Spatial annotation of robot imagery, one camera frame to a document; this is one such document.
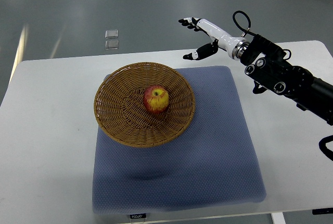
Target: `wicker basket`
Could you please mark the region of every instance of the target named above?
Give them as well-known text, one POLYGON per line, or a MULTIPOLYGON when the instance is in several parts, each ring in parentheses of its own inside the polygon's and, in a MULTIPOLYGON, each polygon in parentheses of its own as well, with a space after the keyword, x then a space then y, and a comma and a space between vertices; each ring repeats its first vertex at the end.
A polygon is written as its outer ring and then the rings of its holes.
POLYGON ((175 139, 189 126, 195 97, 176 70, 158 63, 136 63, 104 80, 94 111, 99 126, 113 140, 131 147, 154 147, 175 139), (162 85, 169 93, 169 106, 162 113, 149 113, 143 104, 144 91, 151 85, 162 85))

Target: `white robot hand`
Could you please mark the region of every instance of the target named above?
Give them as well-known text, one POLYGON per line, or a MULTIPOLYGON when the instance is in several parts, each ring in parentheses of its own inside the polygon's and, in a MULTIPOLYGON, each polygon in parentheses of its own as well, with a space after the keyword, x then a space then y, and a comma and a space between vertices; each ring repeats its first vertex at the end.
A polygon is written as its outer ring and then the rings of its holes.
POLYGON ((226 31, 206 19, 188 17, 180 19, 179 22, 183 26, 187 26, 189 29, 194 29, 194 31, 203 31, 214 41, 213 43, 198 48, 189 55, 185 55, 184 59, 201 60, 215 54, 218 48, 221 48, 228 52, 229 57, 238 60, 239 53, 243 52, 244 48, 249 45, 249 42, 245 38, 232 37, 226 31))

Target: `white table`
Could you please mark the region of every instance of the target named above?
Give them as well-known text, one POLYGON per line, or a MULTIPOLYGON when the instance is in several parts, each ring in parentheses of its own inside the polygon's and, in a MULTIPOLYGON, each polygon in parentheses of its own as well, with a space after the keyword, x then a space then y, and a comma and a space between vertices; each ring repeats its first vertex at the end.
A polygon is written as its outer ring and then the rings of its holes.
MULTIPOLYGON (((281 43, 289 61, 333 84, 333 59, 318 41, 281 43)), ((0 107, 1 223, 128 223, 92 212, 97 122, 95 93, 105 75, 140 61, 172 68, 230 67, 267 191, 261 203, 152 213, 146 223, 333 207, 333 161, 318 148, 333 128, 273 92, 252 93, 244 66, 219 51, 183 60, 191 50, 24 61, 0 107)))

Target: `blue cushion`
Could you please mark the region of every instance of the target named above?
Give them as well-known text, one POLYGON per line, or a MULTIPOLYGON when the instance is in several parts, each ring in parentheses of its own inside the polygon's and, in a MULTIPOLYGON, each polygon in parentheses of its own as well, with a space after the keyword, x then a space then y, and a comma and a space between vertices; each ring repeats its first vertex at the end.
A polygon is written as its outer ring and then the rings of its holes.
POLYGON ((260 202, 266 192, 229 68, 178 69, 196 112, 175 140, 122 145, 98 129, 93 178, 97 214, 137 214, 260 202))

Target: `basket rim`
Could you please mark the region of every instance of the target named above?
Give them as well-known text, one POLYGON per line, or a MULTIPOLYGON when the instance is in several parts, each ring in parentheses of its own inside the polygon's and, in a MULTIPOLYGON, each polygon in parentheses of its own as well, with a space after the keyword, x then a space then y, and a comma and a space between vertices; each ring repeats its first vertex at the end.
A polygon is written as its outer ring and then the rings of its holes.
POLYGON ((162 145, 164 143, 167 143, 167 142, 170 142, 172 141, 173 139, 179 137, 187 128, 188 126, 190 125, 193 117, 194 117, 194 113, 195 113, 195 108, 196 108, 196 102, 195 102, 195 95, 194 95, 194 92, 193 92, 193 89, 192 87, 190 86, 189 82, 175 69, 167 66, 167 65, 164 65, 164 64, 160 64, 160 63, 156 63, 156 62, 149 62, 149 61, 144 61, 144 62, 138 62, 138 63, 132 63, 132 64, 128 64, 128 65, 125 65, 117 70, 115 70, 113 73, 111 73, 110 75, 108 75, 108 77, 101 83, 101 85, 99 86, 97 92, 96 92, 96 95, 95 95, 95 99, 94 99, 94 114, 95 114, 95 118, 96 118, 96 121, 99 125, 99 127, 103 130, 103 132, 108 136, 110 137, 111 139, 123 144, 123 145, 126 145, 126 146, 130 146, 130 147, 139 147, 139 148, 146 148, 146 147, 155 147, 155 146, 159 146, 159 145, 162 145), (133 143, 128 143, 126 141, 123 141, 119 138, 115 138, 113 137, 109 131, 104 127, 104 124, 103 122, 101 121, 99 115, 98 115, 98 110, 97 110, 97 99, 98 99, 98 96, 99 96, 99 93, 101 91, 101 89, 103 88, 103 86, 105 86, 105 84, 110 81, 112 79, 112 77, 114 77, 117 73, 121 73, 122 70, 125 70, 127 68, 130 68, 130 67, 138 67, 138 66, 145 66, 145 65, 154 65, 154 66, 160 66, 160 67, 164 67, 166 69, 168 69, 169 71, 172 71, 179 79, 182 80, 182 82, 185 83, 186 87, 188 88, 189 92, 190 92, 190 95, 191 95, 191 100, 192 100, 192 106, 191 106, 191 111, 190 111, 190 115, 186 121, 186 123, 183 125, 183 127, 178 131, 178 133, 168 137, 168 138, 165 138, 163 139, 162 141, 159 141, 159 142, 153 142, 153 143, 150 143, 150 144, 133 144, 133 143))

